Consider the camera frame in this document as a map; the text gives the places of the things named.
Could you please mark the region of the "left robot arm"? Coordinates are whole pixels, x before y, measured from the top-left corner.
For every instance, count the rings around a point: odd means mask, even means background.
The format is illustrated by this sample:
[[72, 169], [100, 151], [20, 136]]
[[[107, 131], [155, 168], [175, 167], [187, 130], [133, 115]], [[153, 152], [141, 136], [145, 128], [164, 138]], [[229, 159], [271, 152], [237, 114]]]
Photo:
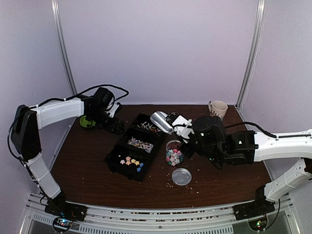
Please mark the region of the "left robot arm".
[[129, 92], [110, 84], [96, 85], [76, 95], [65, 98], [53, 97], [33, 106], [20, 105], [8, 130], [7, 146], [12, 145], [18, 154], [13, 155], [30, 174], [48, 199], [48, 205], [59, 216], [70, 212], [66, 195], [56, 183], [42, 157], [39, 131], [46, 126], [66, 119], [84, 117], [97, 127], [121, 135], [124, 121], [116, 114], [122, 105], [109, 88]]

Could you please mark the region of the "pile of swirl lollipops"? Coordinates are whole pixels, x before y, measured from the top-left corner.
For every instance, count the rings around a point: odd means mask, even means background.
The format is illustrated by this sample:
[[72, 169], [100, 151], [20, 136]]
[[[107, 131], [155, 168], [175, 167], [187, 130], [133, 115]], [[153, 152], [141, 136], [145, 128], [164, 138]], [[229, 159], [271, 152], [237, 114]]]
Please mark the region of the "pile of swirl lollipops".
[[148, 142], [144, 142], [144, 141], [136, 139], [134, 137], [129, 139], [127, 144], [134, 146], [136, 148], [142, 149], [142, 150], [146, 151], [147, 153], [150, 153], [154, 147], [153, 144], [148, 143]]

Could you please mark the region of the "metal scoop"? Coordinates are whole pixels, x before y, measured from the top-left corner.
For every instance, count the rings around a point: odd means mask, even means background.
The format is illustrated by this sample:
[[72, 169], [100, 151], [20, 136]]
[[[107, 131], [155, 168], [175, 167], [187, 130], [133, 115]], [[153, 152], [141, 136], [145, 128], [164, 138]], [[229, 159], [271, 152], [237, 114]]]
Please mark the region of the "metal scoop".
[[165, 112], [156, 111], [150, 116], [151, 122], [166, 134], [174, 132], [173, 127], [167, 122], [167, 116]]

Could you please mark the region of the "black three-compartment candy tray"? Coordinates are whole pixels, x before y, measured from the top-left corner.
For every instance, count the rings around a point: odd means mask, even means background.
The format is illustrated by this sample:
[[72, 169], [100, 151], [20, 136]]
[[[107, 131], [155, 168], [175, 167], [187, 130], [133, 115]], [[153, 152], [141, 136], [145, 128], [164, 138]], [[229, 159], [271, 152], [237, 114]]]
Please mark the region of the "black three-compartment candy tray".
[[[138, 114], [125, 134], [117, 141], [104, 159], [112, 173], [121, 174], [129, 180], [138, 182], [144, 179], [164, 140], [163, 131], [156, 134], [137, 127], [138, 124], [143, 122], [153, 124], [149, 115]], [[127, 142], [132, 137], [153, 144], [152, 151], [147, 153], [142, 149], [128, 145]]]

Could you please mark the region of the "pile of stick candies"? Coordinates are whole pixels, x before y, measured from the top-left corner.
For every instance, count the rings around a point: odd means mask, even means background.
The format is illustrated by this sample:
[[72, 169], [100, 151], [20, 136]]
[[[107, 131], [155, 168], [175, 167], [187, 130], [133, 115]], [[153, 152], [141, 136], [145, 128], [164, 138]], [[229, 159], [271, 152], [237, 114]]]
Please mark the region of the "pile of stick candies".
[[156, 134], [158, 134], [161, 130], [154, 126], [153, 124], [149, 123], [149, 122], [143, 122], [137, 125], [138, 128], [146, 130], [148, 132], [154, 132]]

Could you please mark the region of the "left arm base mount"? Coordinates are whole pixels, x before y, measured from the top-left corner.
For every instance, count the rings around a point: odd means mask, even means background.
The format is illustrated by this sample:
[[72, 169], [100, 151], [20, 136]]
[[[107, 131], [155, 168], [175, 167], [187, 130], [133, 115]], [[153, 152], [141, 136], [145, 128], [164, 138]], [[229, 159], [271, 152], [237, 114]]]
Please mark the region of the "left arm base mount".
[[47, 196], [45, 212], [73, 221], [84, 221], [87, 214], [87, 207], [68, 202], [66, 194], [61, 191], [55, 198]]

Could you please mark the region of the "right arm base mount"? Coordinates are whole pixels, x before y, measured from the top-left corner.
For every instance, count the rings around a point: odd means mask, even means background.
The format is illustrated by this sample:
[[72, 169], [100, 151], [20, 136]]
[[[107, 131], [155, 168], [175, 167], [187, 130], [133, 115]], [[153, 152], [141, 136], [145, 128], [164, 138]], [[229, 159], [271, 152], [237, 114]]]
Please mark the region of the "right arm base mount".
[[250, 219], [275, 211], [274, 202], [267, 201], [264, 195], [255, 195], [255, 200], [233, 206], [236, 220]]

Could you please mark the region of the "pile of star candies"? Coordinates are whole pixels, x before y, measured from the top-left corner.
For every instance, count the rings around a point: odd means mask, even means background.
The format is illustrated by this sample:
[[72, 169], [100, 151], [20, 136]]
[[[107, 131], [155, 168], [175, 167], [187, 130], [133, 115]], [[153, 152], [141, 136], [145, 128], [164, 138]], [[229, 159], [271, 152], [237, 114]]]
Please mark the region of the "pile of star candies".
[[165, 160], [168, 165], [175, 167], [184, 161], [184, 155], [178, 148], [168, 148]]

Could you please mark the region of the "clear plastic jar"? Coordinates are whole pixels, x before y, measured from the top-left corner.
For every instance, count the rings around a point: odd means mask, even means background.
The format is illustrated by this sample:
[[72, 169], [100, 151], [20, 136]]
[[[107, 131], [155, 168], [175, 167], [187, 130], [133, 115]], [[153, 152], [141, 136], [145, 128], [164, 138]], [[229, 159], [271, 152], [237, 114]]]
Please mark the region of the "clear plastic jar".
[[180, 144], [179, 140], [171, 140], [166, 144], [165, 161], [169, 166], [176, 167], [183, 163], [184, 155], [180, 151]]

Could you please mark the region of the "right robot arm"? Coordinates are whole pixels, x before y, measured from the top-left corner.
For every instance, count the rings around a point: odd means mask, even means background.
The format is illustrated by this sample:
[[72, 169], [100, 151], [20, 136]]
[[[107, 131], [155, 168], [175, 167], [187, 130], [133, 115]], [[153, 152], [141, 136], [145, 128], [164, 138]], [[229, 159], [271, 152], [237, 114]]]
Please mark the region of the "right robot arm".
[[283, 175], [263, 185], [257, 199], [250, 204], [254, 215], [262, 214], [278, 199], [312, 177], [312, 131], [269, 133], [262, 128], [255, 131], [225, 132], [219, 117], [203, 116], [195, 121], [178, 116], [172, 123], [181, 139], [182, 152], [207, 157], [218, 169], [223, 165], [244, 165], [277, 158], [298, 158]]

